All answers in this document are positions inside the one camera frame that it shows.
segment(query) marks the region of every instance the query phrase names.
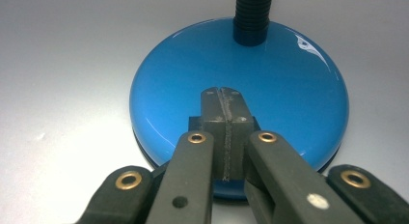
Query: white table surface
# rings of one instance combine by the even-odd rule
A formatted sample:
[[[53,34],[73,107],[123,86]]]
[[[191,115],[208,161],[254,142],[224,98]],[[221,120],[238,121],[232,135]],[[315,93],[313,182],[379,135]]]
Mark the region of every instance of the white table surface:
[[[148,167],[132,132],[133,76],[164,38],[234,16],[235,0],[0,0],[0,223],[73,223],[114,170]],[[332,165],[409,200],[409,0],[273,0],[271,20],[339,67],[350,117]],[[215,204],[213,223],[256,223]]]

